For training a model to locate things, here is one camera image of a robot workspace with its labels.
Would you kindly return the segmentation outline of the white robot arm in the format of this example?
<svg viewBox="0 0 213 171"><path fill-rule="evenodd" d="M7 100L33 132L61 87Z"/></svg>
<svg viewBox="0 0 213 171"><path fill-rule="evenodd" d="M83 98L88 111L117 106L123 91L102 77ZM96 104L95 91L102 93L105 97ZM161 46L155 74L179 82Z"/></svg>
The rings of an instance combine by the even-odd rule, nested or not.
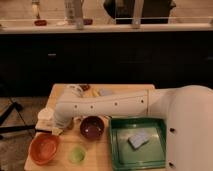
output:
<svg viewBox="0 0 213 171"><path fill-rule="evenodd" d="M85 97L68 85L58 98L53 125L68 127L82 115L145 116L166 121L166 170L213 171L213 89L189 85Z"/></svg>

